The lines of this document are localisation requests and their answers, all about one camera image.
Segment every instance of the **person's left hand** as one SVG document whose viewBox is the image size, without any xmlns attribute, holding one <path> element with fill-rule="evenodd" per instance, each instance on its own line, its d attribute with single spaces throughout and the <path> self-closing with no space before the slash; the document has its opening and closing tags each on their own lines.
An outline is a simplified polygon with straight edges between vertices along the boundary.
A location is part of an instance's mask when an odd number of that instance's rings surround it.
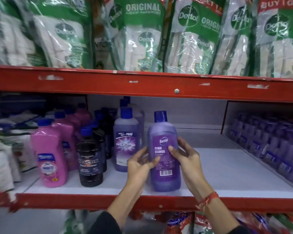
<svg viewBox="0 0 293 234">
<path fill-rule="evenodd" d="M 147 146 L 140 149 L 135 155 L 128 160 L 128 178 L 126 186 L 129 186 L 140 197 L 144 184 L 147 180 L 149 171 L 154 168 L 160 161 L 160 156 L 149 162 L 147 157 Z"/>
</svg>

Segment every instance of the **black bottle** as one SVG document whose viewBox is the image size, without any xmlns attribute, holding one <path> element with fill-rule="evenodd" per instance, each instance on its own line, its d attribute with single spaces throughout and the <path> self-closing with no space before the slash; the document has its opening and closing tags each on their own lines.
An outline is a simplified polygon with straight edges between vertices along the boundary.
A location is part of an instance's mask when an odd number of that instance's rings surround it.
<svg viewBox="0 0 293 234">
<path fill-rule="evenodd" d="M 103 172 L 106 172 L 107 165 L 106 165 L 106 155 L 105 155 L 105 133 L 102 129 L 99 128 L 99 122 L 97 120 L 91 120 L 91 122 L 89 123 L 89 126 L 92 129 L 92 134 L 94 139 L 101 146 Z"/>
<path fill-rule="evenodd" d="M 80 183 L 95 187 L 103 182 L 101 146 L 93 138 L 91 127 L 82 127 L 80 132 L 82 139 L 76 143 Z"/>
<path fill-rule="evenodd" d="M 106 159 L 110 159 L 112 157 L 112 147 L 114 146 L 113 125 L 105 120 L 104 114 L 100 110 L 95 110 L 94 115 L 99 121 L 99 127 L 105 133 L 105 154 Z"/>
</svg>

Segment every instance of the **black sleeve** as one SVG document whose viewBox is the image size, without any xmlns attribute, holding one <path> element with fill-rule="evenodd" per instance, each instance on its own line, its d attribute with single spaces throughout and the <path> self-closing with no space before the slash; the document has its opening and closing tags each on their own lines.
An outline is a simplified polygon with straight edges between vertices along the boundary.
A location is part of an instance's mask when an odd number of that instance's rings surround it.
<svg viewBox="0 0 293 234">
<path fill-rule="evenodd" d="M 238 226 L 235 229 L 233 229 L 228 234 L 250 234 L 248 230 L 243 226 Z"/>
<path fill-rule="evenodd" d="M 112 215 L 103 212 L 98 216 L 88 234 L 121 234 L 121 229 Z"/>
</svg>

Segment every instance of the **blue bottle cap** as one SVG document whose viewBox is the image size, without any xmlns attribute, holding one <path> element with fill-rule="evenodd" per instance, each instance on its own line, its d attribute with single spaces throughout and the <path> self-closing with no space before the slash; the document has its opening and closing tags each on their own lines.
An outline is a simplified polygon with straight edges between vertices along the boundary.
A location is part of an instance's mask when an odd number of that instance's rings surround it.
<svg viewBox="0 0 293 234">
<path fill-rule="evenodd" d="M 103 114 L 108 114 L 108 108 L 104 107 L 104 108 L 101 108 L 101 112 Z"/>
<path fill-rule="evenodd" d="M 92 136 L 92 128 L 90 126 L 83 126 L 80 129 L 80 133 L 82 136 Z"/>
<path fill-rule="evenodd" d="M 130 119 L 133 117 L 133 109 L 129 107 L 121 107 L 121 118 Z"/>
<path fill-rule="evenodd" d="M 49 118 L 43 118 L 37 121 L 38 126 L 50 126 L 51 120 Z"/>
<path fill-rule="evenodd" d="M 79 103 L 79 104 L 78 104 L 78 107 L 79 107 L 79 108 L 86 108 L 86 104 L 84 104 L 84 103 Z"/>
<path fill-rule="evenodd" d="M 65 113 L 64 112 L 55 112 L 54 113 L 54 118 L 55 119 L 65 118 Z"/>
<path fill-rule="evenodd" d="M 121 99 L 119 103 L 120 107 L 127 107 L 128 106 L 128 100 L 127 99 Z"/>
<path fill-rule="evenodd" d="M 166 122 L 167 113 L 166 111 L 156 111 L 154 112 L 154 122 Z"/>
<path fill-rule="evenodd" d="M 130 96 L 124 96 L 124 99 L 126 99 L 128 103 L 130 103 Z"/>
<path fill-rule="evenodd" d="M 101 112 L 101 110 L 95 110 L 94 116 L 98 121 L 104 120 L 104 114 Z"/>
<path fill-rule="evenodd" d="M 91 120 L 91 121 L 89 122 L 88 126 L 89 126 L 90 128 L 98 128 L 98 127 L 99 127 L 99 122 L 98 122 L 98 120 Z"/>
<path fill-rule="evenodd" d="M 73 110 L 73 109 L 65 109 L 65 110 L 64 110 L 64 113 L 65 113 L 66 115 L 74 114 L 74 110 Z"/>
</svg>

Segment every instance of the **pink bottle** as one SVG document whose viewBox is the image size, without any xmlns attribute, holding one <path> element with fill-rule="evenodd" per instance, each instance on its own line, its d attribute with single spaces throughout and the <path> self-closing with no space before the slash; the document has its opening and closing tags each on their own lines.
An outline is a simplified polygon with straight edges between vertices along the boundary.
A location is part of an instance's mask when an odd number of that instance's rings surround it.
<svg viewBox="0 0 293 234">
<path fill-rule="evenodd" d="M 68 178 L 67 162 L 64 157 L 61 133 L 51 127 L 51 120 L 40 119 L 39 128 L 31 135 L 31 143 L 38 156 L 38 167 L 43 185 L 59 187 Z"/>
<path fill-rule="evenodd" d="M 72 109 L 65 109 L 65 115 L 66 115 L 66 119 L 69 120 L 70 122 L 72 122 L 75 126 L 75 139 L 76 139 L 76 142 L 78 142 L 79 140 L 81 140 L 82 136 L 80 134 L 80 127 L 82 125 L 82 121 L 76 117 L 74 115 L 74 111 Z"/>
<path fill-rule="evenodd" d="M 91 120 L 91 113 L 86 109 L 86 104 L 84 103 L 78 104 L 75 116 L 82 121 L 82 126 L 87 125 L 88 122 Z"/>
<path fill-rule="evenodd" d="M 67 161 L 68 171 L 77 170 L 79 163 L 75 148 L 76 139 L 74 138 L 74 124 L 65 118 L 64 112 L 55 112 L 54 118 L 55 121 L 52 123 L 52 127 L 57 129 L 62 135 L 62 145 Z"/>
</svg>

